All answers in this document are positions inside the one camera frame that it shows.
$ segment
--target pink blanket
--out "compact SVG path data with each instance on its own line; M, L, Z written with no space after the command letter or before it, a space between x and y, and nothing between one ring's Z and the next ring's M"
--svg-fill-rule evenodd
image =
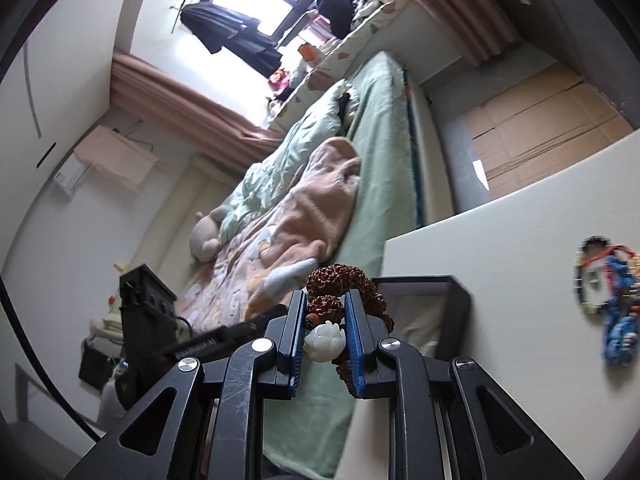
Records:
M201 333L247 320L303 288L349 225L359 171L347 139L322 143L282 201L196 272L178 300L178 313Z

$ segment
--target blue gripper pad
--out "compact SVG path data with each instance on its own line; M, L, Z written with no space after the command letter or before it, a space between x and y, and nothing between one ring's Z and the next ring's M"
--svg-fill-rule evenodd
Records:
M344 321L346 324L347 350L351 360L351 374L353 376L353 386L356 388L358 397L362 398L364 393L364 348L358 329L358 318L351 301L351 295L344 295Z
M305 337L305 316L306 316L306 294L303 294L302 305L298 311L296 320L296 337L293 341L291 351L291 368L289 372L289 393L291 397L296 396L296 390L300 386L300 372L302 371L302 349Z

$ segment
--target pink curtain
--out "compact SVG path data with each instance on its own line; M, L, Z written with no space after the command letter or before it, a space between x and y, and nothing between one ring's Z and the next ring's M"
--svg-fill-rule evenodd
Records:
M255 126L162 70L121 52L113 54L111 101L235 173L263 160L284 136Z
M440 23L460 54L477 66L518 34L494 0L417 0Z

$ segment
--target flattened cardboard box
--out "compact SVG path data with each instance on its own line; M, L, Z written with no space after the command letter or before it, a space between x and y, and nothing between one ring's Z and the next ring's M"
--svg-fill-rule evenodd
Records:
M632 131L559 63L472 108L465 120L494 198L564 170Z

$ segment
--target white flower charm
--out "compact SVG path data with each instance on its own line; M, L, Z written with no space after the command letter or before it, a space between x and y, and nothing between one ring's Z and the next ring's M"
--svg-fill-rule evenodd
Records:
M347 345L347 336L337 323L331 321L316 326L305 337L304 350L312 361L325 363L340 355Z

